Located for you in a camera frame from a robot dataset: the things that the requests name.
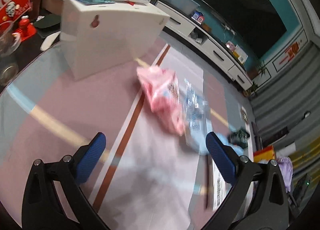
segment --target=television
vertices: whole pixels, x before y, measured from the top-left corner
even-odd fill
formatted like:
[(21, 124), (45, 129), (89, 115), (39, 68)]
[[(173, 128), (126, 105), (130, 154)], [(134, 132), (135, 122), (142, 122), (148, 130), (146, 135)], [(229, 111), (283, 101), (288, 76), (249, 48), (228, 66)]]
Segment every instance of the television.
[(201, 0), (262, 57), (287, 31), (270, 0)]

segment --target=purple cloth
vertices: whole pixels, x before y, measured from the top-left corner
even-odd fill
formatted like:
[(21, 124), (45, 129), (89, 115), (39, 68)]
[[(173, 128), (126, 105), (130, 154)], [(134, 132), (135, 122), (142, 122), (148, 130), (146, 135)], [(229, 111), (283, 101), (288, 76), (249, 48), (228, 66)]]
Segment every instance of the purple cloth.
[(289, 157), (281, 157), (277, 159), (279, 163), (280, 171), (283, 177), (284, 186), (286, 192), (291, 191), (291, 180), (292, 180), (292, 173), (293, 173), (293, 166), (292, 161)]

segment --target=pink bag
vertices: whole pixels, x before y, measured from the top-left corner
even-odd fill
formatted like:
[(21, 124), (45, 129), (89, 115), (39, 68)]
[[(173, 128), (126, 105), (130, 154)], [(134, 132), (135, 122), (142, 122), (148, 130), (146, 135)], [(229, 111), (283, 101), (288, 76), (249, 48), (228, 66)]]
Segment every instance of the pink bag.
[(185, 123), (182, 105), (179, 103), (179, 87), (173, 70), (158, 66), (137, 68), (137, 75), (151, 111), (160, 118), (163, 126), (171, 133), (183, 135)]

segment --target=black drawer handle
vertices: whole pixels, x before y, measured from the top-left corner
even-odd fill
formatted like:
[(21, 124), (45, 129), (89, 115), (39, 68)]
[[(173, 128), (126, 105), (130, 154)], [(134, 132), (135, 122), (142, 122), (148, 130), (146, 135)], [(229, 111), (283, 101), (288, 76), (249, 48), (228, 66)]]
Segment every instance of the black drawer handle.
[(237, 75), (237, 77), (238, 77), (238, 79), (239, 79), (242, 83), (244, 83), (243, 79), (242, 79), (242, 78), (240, 78), (240, 76), (239, 76), (239, 75)]
[(221, 61), (224, 61), (224, 58), (222, 58), (219, 54), (217, 54), (215, 51), (213, 51), (213, 53), (215, 54), (215, 55), (217, 55), (218, 56), (218, 58), (221, 60)]
[(172, 17), (170, 17), (170, 19), (171, 19), (172, 21), (174, 21), (175, 23), (177, 23), (178, 25), (181, 24), (180, 22), (178, 22), (177, 20), (173, 19)]

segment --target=tiled floor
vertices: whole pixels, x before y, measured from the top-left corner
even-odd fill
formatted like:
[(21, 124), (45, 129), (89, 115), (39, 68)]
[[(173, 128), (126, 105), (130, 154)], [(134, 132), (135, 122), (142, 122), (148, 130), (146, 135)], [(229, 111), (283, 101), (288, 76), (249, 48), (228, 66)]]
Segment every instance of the tiled floor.
[[(228, 81), (215, 68), (209, 65), (204, 59), (202, 59), (199, 55), (197, 55), (195, 52), (193, 52), (191, 49), (185, 46), (182, 42), (173, 38), (172, 36), (165, 33), (164, 31), (161, 32), (160, 37), (166, 40), (167, 43), (171, 45), (171, 47), (175, 48), (176, 50), (181, 52), (183, 55), (188, 57), (196, 65), (201, 67), (203, 70), (212, 74), (223, 85), (226, 95), (232, 95), (237, 100), (237, 102), (246, 109), (249, 121), (250, 122), (255, 121), (255, 117), (253, 115), (252, 107), (249, 100), (245, 98), (241, 94), (241, 92), (238, 92), (237, 89), (232, 84), (228, 83)], [(253, 132), (251, 123), (250, 123), (250, 130), (251, 132)], [(253, 151), (255, 151), (256, 146), (255, 146), (254, 138), (252, 138), (252, 144), (253, 144)]]

